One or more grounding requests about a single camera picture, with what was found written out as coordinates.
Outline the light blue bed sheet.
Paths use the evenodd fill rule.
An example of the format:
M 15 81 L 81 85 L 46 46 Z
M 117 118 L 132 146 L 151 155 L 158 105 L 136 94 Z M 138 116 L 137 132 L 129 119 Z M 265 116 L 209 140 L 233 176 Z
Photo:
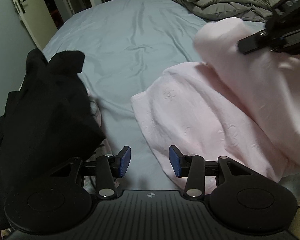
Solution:
M 102 127 L 113 152 L 132 149 L 122 187 L 182 189 L 163 171 L 132 108 L 169 67 L 199 62 L 195 35 L 207 23 L 171 0 L 114 0 L 72 16 L 44 49 L 50 59 L 64 50 L 85 54 L 79 77 L 97 100 Z

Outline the pink lace nightgown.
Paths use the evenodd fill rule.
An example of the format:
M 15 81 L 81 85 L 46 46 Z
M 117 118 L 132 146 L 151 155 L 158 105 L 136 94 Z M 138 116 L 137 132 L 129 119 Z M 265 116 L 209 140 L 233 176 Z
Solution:
M 194 37 L 199 62 L 165 69 L 132 97 L 135 118 L 163 171 L 179 187 L 168 149 L 226 155 L 300 199 L 300 55 L 264 48 L 244 55 L 252 30 L 239 18 L 207 23 Z

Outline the black garment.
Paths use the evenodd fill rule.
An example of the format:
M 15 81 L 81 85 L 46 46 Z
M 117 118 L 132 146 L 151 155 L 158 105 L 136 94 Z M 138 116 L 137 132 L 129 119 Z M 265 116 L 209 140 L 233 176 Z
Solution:
M 21 89 L 8 94 L 0 117 L 0 229 L 9 225 L 4 204 L 12 191 L 68 196 L 75 184 L 70 162 L 89 159 L 105 139 L 78 77 L 84 59 L 65 50 L 47 60 L 34 49 Z

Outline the cream room door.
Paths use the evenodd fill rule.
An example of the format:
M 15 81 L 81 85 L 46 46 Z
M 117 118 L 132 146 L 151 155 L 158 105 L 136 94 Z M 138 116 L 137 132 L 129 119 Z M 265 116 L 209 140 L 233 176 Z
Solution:
M 44 49 L 57 27 L 44 0 L 13 0 L 18 14 L 35 45 Z

